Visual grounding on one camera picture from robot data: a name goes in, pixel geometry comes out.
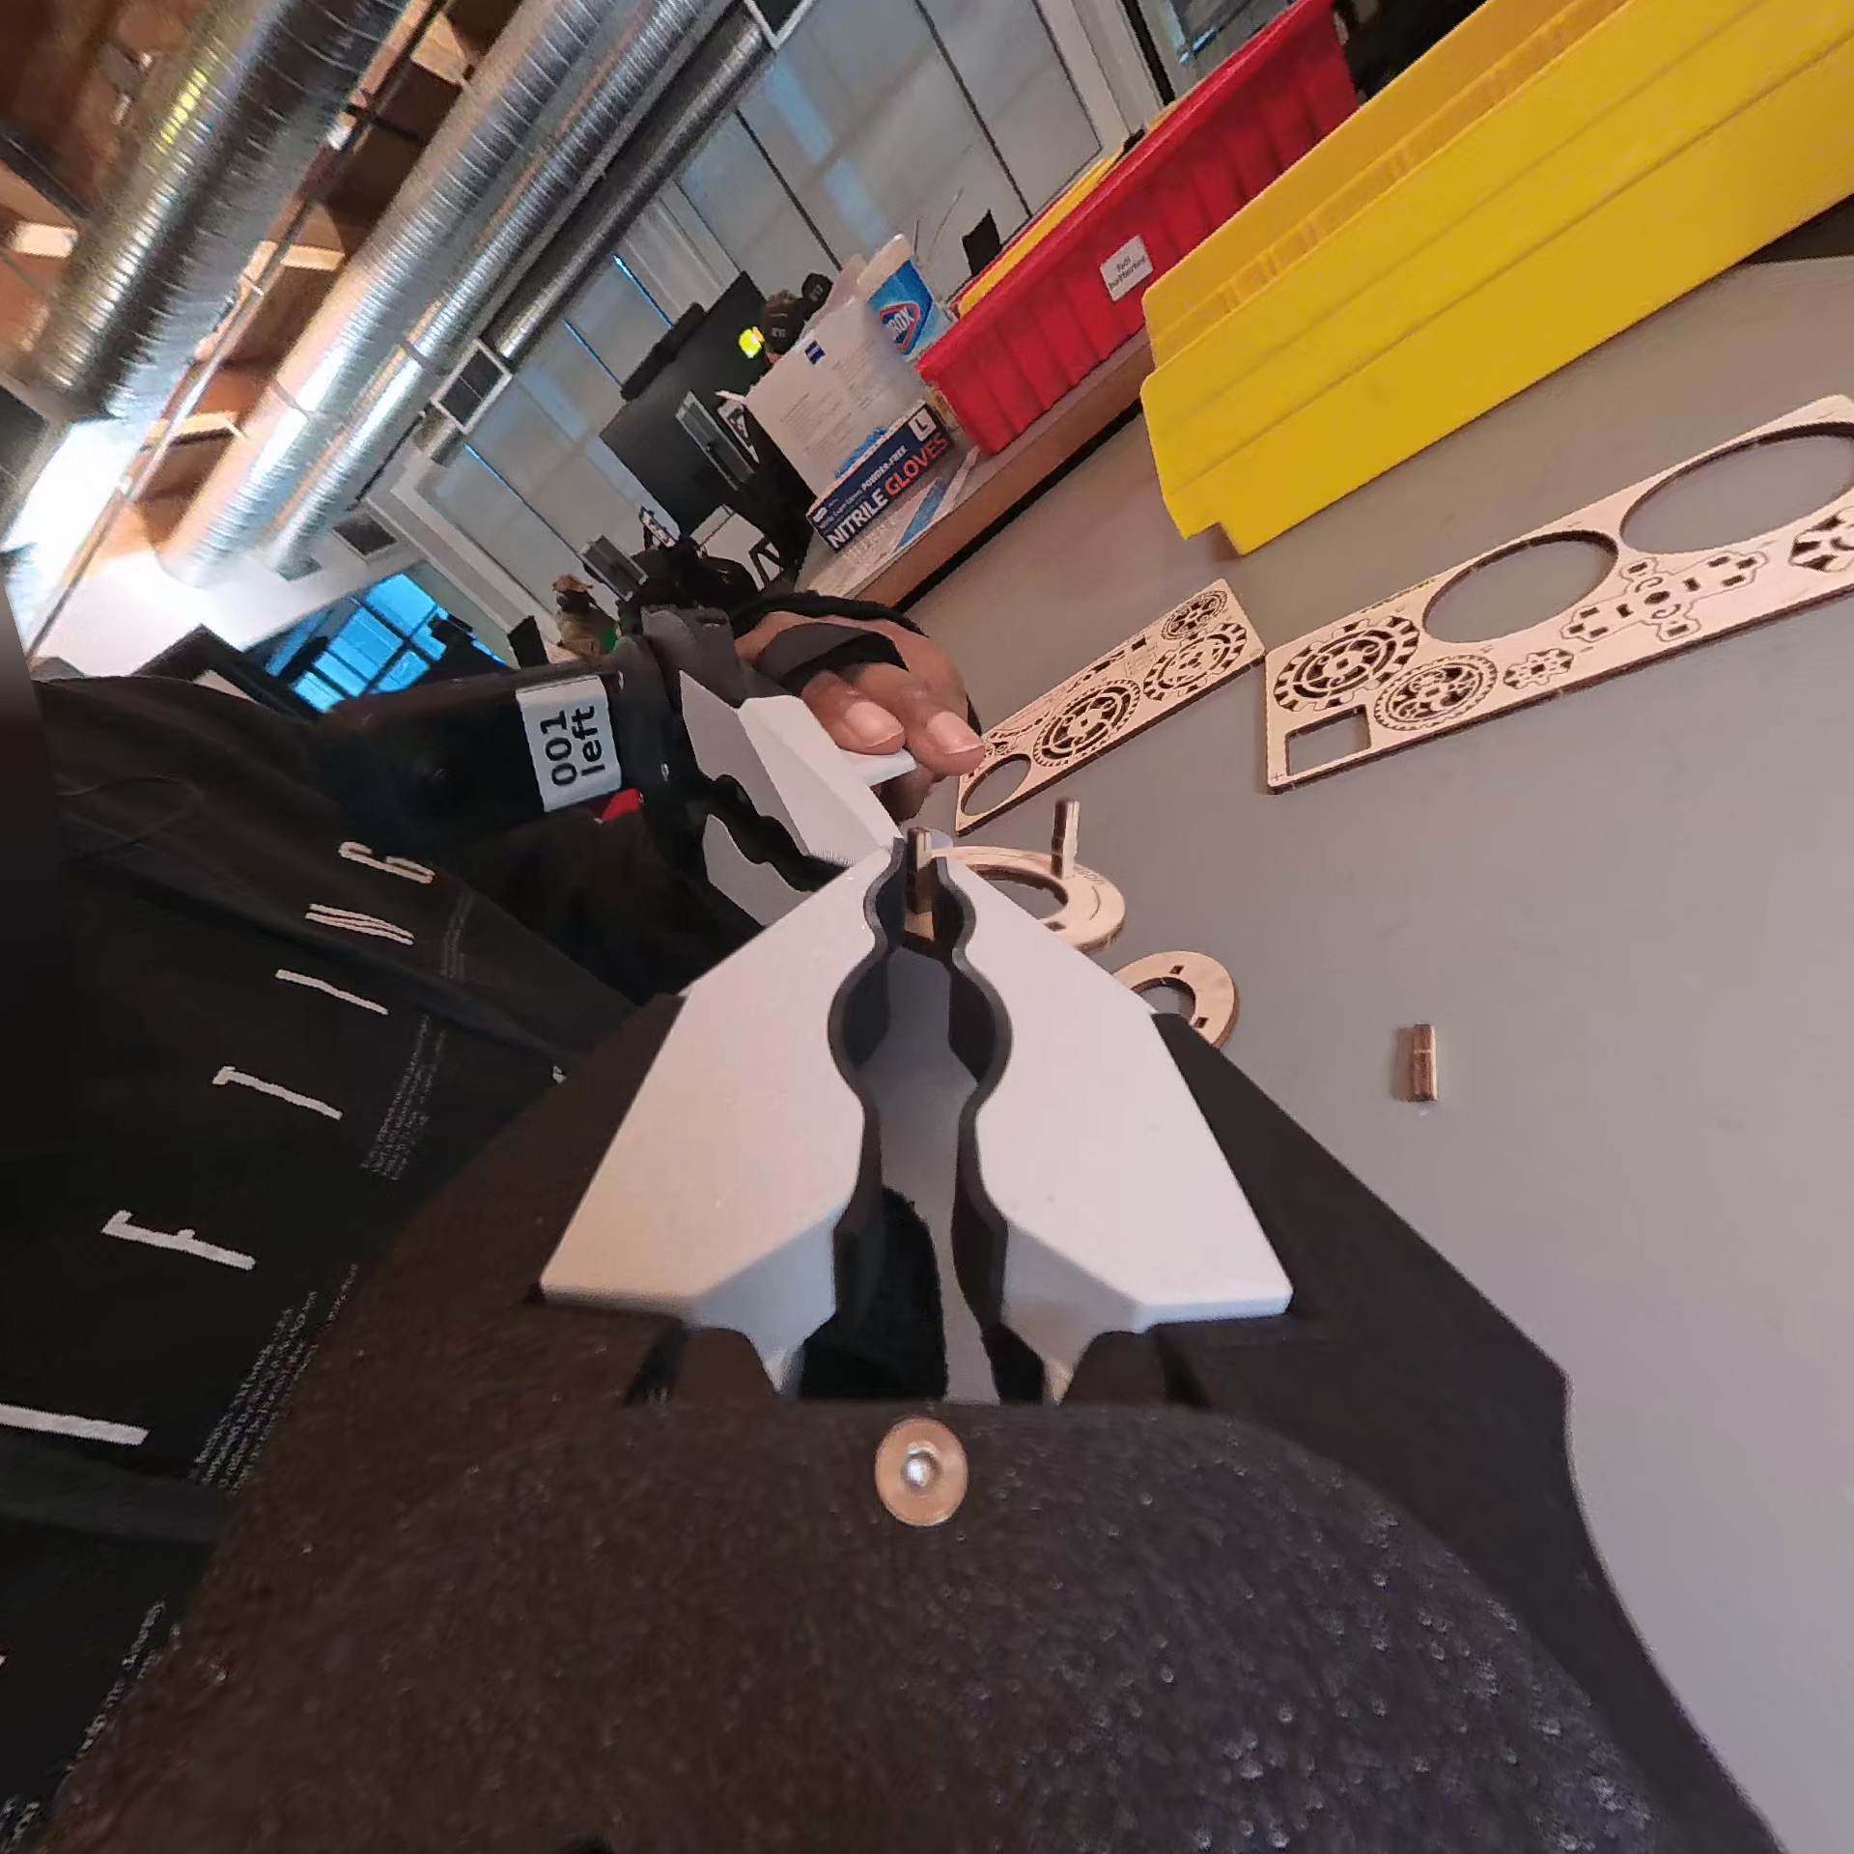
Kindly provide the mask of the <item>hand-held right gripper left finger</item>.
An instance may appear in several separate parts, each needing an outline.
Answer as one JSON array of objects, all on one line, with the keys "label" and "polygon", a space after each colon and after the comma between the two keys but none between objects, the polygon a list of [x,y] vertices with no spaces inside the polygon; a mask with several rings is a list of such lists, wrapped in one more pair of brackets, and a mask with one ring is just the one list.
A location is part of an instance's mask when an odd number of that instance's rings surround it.
[{"label": "hand-held right gripper left finger", "polygon": [[912,1213],[892,1217],[860,1079],[890,1026],[904,868],[874,850],[653,1008],[548,1304],[737,1332],[806,1394],[912,1390]]}]

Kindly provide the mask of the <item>blue nitrile gloves box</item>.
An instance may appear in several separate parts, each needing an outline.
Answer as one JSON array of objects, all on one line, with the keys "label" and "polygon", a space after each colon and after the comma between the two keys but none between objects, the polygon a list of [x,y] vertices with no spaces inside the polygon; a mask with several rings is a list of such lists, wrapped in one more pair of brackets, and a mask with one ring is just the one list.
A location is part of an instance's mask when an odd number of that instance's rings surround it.
[{"label": "blue nitrile gloves box", "polygon": [[926,397],[896,423],[872,435],[810,504],[812,532],[834,552],[906,500],[942,465],[963,459],[965,447],[940,405]]}]

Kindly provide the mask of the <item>silver ventilation duct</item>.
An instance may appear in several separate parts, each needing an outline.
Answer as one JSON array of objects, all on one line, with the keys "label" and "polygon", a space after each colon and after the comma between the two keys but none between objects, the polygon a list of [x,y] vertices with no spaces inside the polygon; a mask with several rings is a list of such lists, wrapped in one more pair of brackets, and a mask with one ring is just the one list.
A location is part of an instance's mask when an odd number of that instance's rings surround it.
[{"label": "silver ventilation duct", "polygon": [[5,387],[54,419],[156,415],[404,11],[203,3],[140,93],[50,303],[5,341]]},{"label": "silver ventilation duct", "polygon": [[804,9],[522,3],[174,526],[170,576],[299,566],[685,71],[727,35],[774,51]]}]

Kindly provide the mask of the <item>grey desk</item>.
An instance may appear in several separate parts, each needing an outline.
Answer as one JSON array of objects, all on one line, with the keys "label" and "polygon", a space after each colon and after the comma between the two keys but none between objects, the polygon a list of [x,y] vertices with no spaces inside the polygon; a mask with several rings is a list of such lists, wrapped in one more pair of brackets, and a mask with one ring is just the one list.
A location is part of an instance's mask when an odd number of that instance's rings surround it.
[{"label": "grey desk", "polygon": [[[916,596],[983,719],[1226,578],[1268,644],[1823,395],[1851,210],[1252,556],[1142,421]],[[1614,1583],[1791,1849],[1851,1849],[1851,600],[1264,789],[1260,673],[1065,783],[1123,960],[1566,1370]],[[1397,1097],[1435,1024],[1437,1103]]]}]

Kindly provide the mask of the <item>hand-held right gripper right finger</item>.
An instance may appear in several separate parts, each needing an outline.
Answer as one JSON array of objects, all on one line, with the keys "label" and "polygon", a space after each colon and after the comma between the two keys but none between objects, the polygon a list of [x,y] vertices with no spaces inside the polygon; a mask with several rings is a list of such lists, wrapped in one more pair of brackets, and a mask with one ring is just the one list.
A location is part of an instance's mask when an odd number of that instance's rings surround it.
[{"label": "hand-held right gripper right finger", "polygon": [[1286,1314],[1292,1278],[1180,1059],[1216,1049],[949,856],[936,928],[971,1079],[951,1240],[987,1346],[1061,1396],[1105,1334]]}]

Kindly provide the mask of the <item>large wooden gear sheet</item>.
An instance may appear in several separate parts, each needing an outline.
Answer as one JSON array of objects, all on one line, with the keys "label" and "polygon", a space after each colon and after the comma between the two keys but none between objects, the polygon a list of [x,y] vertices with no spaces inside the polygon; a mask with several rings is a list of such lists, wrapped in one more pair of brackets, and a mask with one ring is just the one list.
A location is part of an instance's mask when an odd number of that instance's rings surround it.
[{"label": "large wooden gear sheet", "polygon": [[[1851,397],[1819,397],[1272,648],[1264,663],[1266,787],[1286,793],[1849,594],[1851,486],[1787,520],[1697,548],[1644,548],[1628,526],[1652,498],[1711,465],[1851,433]],[[1560,542],[1590,542],[1606,554],[1592,590],[1502,636],[1435,634],[1431,616],[1447,594],[1499,562]]]}]

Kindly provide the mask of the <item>red plastic bin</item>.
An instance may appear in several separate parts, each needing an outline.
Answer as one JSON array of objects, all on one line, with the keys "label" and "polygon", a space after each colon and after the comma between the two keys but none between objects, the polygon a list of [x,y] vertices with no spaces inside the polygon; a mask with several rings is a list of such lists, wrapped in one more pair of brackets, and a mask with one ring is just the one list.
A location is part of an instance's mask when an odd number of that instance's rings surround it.
[{"label": "red plastic bin", "polygon": [[918,361],[993,455],[1144,325],[1148,286],[1357,106],[1333,5],[1298,1],[1162,110],[1113,174]]}]

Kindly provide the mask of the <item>white cardboard box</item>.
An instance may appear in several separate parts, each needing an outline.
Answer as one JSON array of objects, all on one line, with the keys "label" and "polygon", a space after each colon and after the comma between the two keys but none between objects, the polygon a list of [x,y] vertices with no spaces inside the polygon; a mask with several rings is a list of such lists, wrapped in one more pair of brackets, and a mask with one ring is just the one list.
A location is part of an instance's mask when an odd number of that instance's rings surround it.
[{"label": "white cardboard box", "polygon": [[920,371],[860,295],[818,313],[747,395],[755,425],[810,496],[824,496],[924,401]]}]

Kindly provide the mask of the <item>black monitor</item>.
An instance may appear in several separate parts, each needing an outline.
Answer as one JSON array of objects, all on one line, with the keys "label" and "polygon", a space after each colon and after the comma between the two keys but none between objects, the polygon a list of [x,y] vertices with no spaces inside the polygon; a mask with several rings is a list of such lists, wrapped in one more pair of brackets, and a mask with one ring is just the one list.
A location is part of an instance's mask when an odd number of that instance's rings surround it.
[{"label": "black monitor", "polygon": [[601,441],[675,536],[701,534],[723,508],[766,538],[776,532],[755,488],[755,445],[725,411],[725,395],[745,397],[770,369],[764,297],[739,272],[713,305],[683,311],[623,381],[621,407],[603,425]]}]

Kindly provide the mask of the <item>person's left hand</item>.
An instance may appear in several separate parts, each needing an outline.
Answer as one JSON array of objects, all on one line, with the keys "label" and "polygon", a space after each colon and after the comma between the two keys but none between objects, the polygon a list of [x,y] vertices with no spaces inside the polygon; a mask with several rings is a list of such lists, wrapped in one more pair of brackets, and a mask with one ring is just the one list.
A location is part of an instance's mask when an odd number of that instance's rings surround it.
[{"label": "person's left hand", "polygon": [[884,636],[898,652],[896,661],[820,667],[800,685],[800,699],[846,751],[914,755],[916,767],[880,783],[876,793],[898,823],[916,821],[940,781],[973,771],[985,755],[957,663],[934,638],[876,614],[770,610],[737,636],[737,652],[764,667],[776,638],[812,620],[852,624]]}]

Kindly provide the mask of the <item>disinfecting wipes canister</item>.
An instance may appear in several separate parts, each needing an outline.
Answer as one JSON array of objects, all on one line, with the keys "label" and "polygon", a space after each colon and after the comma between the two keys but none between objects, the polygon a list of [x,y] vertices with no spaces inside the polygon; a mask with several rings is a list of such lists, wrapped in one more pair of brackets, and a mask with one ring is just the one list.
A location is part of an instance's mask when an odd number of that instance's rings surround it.
[{"label": "disinfecting wipes canister", "polygon": [[862,266],[856,290],[912,363],[953,327],[951,311],[928,282],[904,232],[896,232]]}]

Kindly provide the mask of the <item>small wooden gear sheet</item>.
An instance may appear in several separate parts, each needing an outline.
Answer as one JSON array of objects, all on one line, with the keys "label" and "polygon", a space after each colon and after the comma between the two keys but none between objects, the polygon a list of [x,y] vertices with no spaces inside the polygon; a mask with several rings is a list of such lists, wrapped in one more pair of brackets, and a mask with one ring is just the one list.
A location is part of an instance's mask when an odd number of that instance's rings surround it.
[{"label": "small wooden gear sheet", "polygon": [[983,735],[955,797],[969,835],[1264,660],[1264,638],[1228,582],[1194,592]]}]

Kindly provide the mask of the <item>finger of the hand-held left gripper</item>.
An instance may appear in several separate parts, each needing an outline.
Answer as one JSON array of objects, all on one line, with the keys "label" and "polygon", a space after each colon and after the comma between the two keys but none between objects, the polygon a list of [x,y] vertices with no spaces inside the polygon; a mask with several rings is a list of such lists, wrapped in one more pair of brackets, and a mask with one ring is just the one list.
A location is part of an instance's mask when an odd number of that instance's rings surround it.
[{"label": "finger of the hand-held left gripper", "polygon": [[794,801],[711,793],[701,805],[709,884],[758,924],[774,924],[870,854],[870,823],[840,803],[820,817]]},{"label": "finger of the hand-held left gripper", "polygon": [[894,845],[898,825],[876,787],[914,771],[914,753],[844,749],[792,693],[735,705],[687,671],[679,681],[699,769],[737,789],[753,815],[782,827],[798,850],[850,866]]}]

